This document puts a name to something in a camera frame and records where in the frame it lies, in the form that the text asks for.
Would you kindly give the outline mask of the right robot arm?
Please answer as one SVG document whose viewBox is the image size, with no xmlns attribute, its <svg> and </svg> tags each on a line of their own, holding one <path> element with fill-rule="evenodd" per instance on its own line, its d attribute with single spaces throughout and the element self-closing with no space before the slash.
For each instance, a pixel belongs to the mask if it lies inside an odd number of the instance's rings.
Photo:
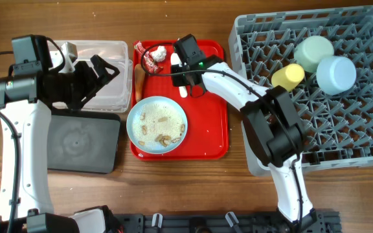
<svg viewBox="0 0 373 233">
<path fill-rule="evenodd" d="M 171 62 L 175 85 L 200 85 L 242 114 L 244 135 L 254 155 L 271 172 L 278 211 L 292 232 L 303 232 L 316 222 L 302 174 L 305 130 L 288 91 L 269 89 L 234 72 L 217 56 L 193 65 Z"/>
</svg>

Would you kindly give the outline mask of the light blue plate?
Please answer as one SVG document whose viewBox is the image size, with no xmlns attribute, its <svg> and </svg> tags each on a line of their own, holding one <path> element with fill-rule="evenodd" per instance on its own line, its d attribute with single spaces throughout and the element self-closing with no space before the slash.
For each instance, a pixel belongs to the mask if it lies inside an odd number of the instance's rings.
<svg viewBox="0 0 373 233">
<path fill-rule="evenodd" d="M 145 153 L 163 155 L 184 141 L 188 120 L 183 108 L 174 100 L 151 96 L 132 107 L 126 130 L 136 148 Z"/>
</svg>

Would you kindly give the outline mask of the light blue bowl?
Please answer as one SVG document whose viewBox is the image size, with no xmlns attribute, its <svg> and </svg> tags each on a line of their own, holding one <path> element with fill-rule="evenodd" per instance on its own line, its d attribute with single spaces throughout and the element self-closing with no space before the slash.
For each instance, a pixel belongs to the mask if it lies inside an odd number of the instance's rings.
<svg viewBox="0 0 373 233">
<path fill-rule="evenodd" d="M 356 82 L 356 67 L 344 56 L 323 58 L 316 72 L 319 88 L 328 95 L 336 95 L 349 90 Z"/>
</svg>

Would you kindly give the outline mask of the yellow plastic cup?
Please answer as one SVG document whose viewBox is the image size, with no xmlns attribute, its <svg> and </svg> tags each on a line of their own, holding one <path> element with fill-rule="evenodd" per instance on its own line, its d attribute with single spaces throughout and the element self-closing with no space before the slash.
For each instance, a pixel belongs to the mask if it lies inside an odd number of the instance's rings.
<svg viewBox="0 0 373 233">
<path fill-rule="evenodd" d="M 296 63 L 289 64 L 276 71 L 271 77 L 273 87 L 281 86 L 291 92 L 304 79 L 304 69 Z"/>
</svg>

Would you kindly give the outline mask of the red snack wrapper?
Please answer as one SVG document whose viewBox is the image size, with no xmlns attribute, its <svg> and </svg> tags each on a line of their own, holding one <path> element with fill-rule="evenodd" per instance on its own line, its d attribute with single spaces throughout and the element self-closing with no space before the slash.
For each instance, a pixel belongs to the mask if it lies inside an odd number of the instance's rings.
<svg viewBox="0 0 373 233">
<path fill-rule="evenodd" d="M 141 64 L 144 65 L 148 73 L 156 74 L 163 70 L 162 67 L 156 64 L 155 60 L 150 56 L 150 53 L 143 47 L 140 41 L 135 41 L 133 46 L 141 58 Z"/>
</svg>

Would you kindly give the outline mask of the white tissue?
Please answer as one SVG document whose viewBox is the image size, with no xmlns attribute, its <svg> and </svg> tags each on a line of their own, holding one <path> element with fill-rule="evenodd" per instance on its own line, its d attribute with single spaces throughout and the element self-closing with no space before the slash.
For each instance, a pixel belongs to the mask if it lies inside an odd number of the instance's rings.
<svg viewBox="0 0 373 233">
<path fill-rule="evenodd" d="M 156 50 L 150 52 L 150 56 L 155 62 L 162 62 L 166 59 L 166 48 L 160 45 Z"/>
</svg>

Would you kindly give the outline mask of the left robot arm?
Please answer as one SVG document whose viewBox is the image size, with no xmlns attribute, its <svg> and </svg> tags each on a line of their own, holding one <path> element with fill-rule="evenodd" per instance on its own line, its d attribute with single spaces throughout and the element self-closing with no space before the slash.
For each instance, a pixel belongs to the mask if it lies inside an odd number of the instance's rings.
<svg viewBox="0 0 373 233">
<path fill-rule="evenodd" d="M 51 109 L 63 102 L 79 110 L 119 69 L 100 56 L 75 63 L 70 71 L 53 65 L 41 35 L 12 39 L 15 62 L 0 78 L 0 119 L 3 130 L 3 171 L 0 189 L 0 232 L 122 232 L 120 221 L 107 206 L 72 216 L 54 213 L 47 174 L 47 141 Z"/>
</svg>

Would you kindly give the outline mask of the mint green bowl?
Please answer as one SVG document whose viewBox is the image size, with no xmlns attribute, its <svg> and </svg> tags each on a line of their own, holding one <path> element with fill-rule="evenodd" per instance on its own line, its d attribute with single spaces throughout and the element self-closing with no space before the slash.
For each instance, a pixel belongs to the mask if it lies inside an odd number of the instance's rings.
<svg viewBox="0 0 373 233">
<path fill-rule="evenodd" d="M 334 55 L 332 42 L 322 36 L 310 36 L 299 43 L 294 58 L 306 72 L 315 73 L 321 60 Z"/>
</svg>

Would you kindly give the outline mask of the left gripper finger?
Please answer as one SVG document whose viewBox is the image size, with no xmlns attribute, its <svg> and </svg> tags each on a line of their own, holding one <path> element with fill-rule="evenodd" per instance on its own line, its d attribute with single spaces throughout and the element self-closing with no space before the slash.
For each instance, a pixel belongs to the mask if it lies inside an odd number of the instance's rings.
<svg viewBox="0 0 373 233">
<path fill-rule="evenodd" d="M 93 68 L 98 74 L 98 81 L 112 81 L 115 77 L 120 74 L 117 67 L 106 62 L 99 55 L 94 55 L 90 58 Z"/>
<path fill-rule="evenodd" d="M 73 87 L 73 109 L 81 109 L 88 103 L 92 98 L 94 98 L 112 79 L 114 79 L 117 74 L 102 74 L 99 77 L 88 76 L 88 80 L 74 85 Z"/>
</svg>

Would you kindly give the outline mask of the white plastic spoon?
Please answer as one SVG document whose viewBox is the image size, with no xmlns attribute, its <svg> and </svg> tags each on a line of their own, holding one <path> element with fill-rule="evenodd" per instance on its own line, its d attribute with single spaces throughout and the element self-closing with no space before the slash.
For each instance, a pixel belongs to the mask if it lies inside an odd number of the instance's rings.
<svg viewBox="0 0 373 233">
<path fill-rule="evenodd" d="M 171 62 L 171 65 L 177 65 L 178 67 L 182 65 L 181 60 L 179 59 L 179 56 L 175 52 L 171 54 L 170 62 Z M 186 98 L 188 96 L 188 92 L 185 86 L 179 87 L 179 94 L 181 98 Z"/>
</svg>

